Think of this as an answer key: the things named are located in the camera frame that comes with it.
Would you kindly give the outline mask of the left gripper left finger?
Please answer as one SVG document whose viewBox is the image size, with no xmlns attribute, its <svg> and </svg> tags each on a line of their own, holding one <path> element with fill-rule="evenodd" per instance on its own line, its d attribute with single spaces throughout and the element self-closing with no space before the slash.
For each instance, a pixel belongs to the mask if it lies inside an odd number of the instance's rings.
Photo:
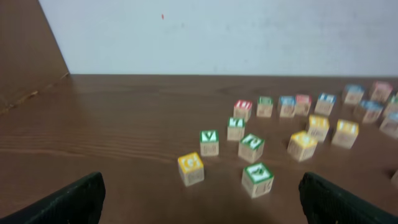
<svg viewBox="0 0 398 224">
<path fill-rule="evenodd" d="M 93 172 L 1 218 L 1 224 L 98 224 L 105 195 L 102 174 Z"/>
</svg>

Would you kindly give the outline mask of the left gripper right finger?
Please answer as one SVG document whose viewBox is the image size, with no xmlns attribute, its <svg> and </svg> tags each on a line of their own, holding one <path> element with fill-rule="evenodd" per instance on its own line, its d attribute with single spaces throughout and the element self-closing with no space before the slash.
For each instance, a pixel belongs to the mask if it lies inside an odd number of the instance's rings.
<svg viewBox="0 0 398 224">
<path fill-rule="evenodd" d="M 300 203 L 309 224 L 397 224 L 397 217 L 313 173 L 299 183 Z"/>
</svg>

